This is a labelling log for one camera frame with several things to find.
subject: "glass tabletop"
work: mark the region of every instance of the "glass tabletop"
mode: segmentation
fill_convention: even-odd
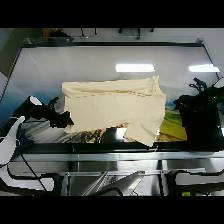
[[[151,64],[153,72],[116,72],[116,64]],[[196,37],[72,37],[25,39],[13,65],[0,104],[0,126],[28,97],[42,102],[59,97],[57,112],[64,110],[63,82],[102,82],[144,79],[159,75],[166,94],[165,119],[157,132],[157,142],[186,141],[181,116],[174,100],[183,94],[196,95],[189,86],[196,77],[207,86],[220,73],[192,72],[189,66],[212,64],[202,39]],[[67,134],[51,128],[49,122],[24,124],[26,136],[36,143],[114,143],[134,142],[124,138],[127,124]]]

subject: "yellow fabric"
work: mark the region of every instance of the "yellow fabric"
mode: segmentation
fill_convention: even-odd
[[[65,132],[97,130],[128,123],[125,136],[152,146],[165,116],[166,95],[159,76],[141,80],[64,82],[65,111],[74,125]]]

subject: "cloth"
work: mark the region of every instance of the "cloth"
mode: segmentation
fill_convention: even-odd
[[[75,125],[67,133],[90,131],[128,123],[125,136],[152,146],[165,116],[166,95],[159,76],[141,80],[64,82],[65,111]]]

